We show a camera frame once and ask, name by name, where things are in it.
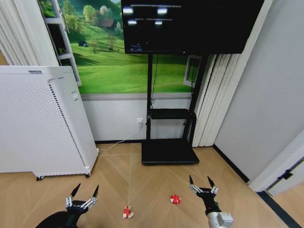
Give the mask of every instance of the power outlet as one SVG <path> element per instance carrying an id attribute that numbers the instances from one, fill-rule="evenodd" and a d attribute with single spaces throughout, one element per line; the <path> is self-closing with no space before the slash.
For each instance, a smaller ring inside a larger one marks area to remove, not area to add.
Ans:
<path id="1" fill-rule="evenodd" d="M 137 124 L 138 124 L 138 127 L 141 128 L 142 124 L 143 124 L 143 119 L 142 118 L 137 118 Z"/>

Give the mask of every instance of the red and white toy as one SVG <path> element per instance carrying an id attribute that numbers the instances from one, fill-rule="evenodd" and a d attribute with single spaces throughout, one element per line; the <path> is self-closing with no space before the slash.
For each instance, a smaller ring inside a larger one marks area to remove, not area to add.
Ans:
<path id="1" fill-rule="evenodd" d="M 123 209 L 123 219 L 125 219 L 125 218 L 128 218 L 128 219 L 130 219 L 130 218 L 132 218 L 133 217 L 133 215 L 134 215 L 134 213 L 133 212 L 131 212 L 131 206 L 126 206 L 124 209 Z"/>
<path id="2" fill-rule="evenodd" d="M 181 203 L 181 198 L 177 195 L 171 195 L 170 202 L 174 204 L 179 204 Z"/>

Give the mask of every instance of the metal pole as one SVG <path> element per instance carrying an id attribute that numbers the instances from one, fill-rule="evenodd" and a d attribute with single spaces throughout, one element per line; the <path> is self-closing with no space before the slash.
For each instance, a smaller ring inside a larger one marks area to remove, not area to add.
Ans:
<path id="1" fill-rule="evenodd" d="M 147 133 L 146 139 L 151 138 L 151 90 L 152 90 L 153 54 L 148 54 L 148 89 L 147 89 Z"/>

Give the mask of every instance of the tv stand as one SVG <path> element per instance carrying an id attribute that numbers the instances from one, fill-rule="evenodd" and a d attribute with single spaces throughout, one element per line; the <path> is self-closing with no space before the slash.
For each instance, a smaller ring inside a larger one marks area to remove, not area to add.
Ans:
<path id="1" fill-rule="evenodd" d="M 148 54 L 147 135 L 142 143 L 142 164 L 196 164 L 199 159 L 192 149 L 196 124 L 194 113 L 199 96 L 208 55 L 202 55 L 189 109 L 151 108 L 153 54 Z M 151 139 L 152 119 L 185 119 L 183 136 L 180 139 Z"/>

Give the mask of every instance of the black tv screen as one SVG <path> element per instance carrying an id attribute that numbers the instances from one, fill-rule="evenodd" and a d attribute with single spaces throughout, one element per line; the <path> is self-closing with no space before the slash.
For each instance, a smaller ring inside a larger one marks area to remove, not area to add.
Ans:
<path id="1" fill-rule="evenodd" d="M 126 53 L 242 53 L 263 0 L 122 0 Z"/>

